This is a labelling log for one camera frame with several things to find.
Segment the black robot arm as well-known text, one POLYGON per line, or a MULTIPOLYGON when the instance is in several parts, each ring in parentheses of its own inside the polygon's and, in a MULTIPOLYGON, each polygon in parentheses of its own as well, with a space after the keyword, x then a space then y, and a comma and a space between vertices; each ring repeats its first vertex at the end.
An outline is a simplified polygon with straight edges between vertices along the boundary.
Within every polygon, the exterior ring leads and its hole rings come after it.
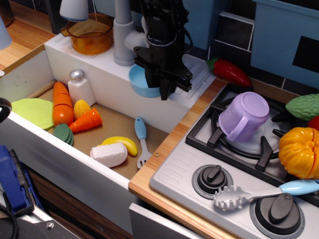
POLYGON ((182 57, 186 37, 190 37, 184 25, 189 12, 180 0, 142 0, 140 7, 146 23, 148 46, 136 46, 135 63, 145 70, 149 88, 159 88, 162 100, 180 88, 191 90, 190 70, 184 65, 182 57))

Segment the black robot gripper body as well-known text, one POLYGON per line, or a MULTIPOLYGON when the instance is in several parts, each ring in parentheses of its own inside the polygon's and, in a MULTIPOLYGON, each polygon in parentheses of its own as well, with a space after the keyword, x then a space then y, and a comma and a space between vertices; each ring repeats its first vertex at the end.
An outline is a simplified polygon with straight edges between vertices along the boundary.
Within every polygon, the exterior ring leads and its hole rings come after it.
POLYGON ((176 41, 169 45, 152 45, 149 47, 137 46, 135 63, 145 69, 150 67, 159 71, 160 80, 163 77, 174 77, 176 87, 188 92, 191 89, 193 78, 190 70, 184 65, 182 57, 191 48, 185 49, 184 43, 176 41))

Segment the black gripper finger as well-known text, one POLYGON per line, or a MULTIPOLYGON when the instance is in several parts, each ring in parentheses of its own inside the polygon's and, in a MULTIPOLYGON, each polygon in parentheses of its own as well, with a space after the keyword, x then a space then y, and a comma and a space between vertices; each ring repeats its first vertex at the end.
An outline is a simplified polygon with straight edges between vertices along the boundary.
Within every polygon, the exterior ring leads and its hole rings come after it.
POLYGON ((149 88, 160 87, 160 75, 157 69, 145 67, 145 78, 149 88))
POLYGON ((160 80, 160 96, 165 101, 176 90, 176 81, 174 77, 163 77, 160 80))

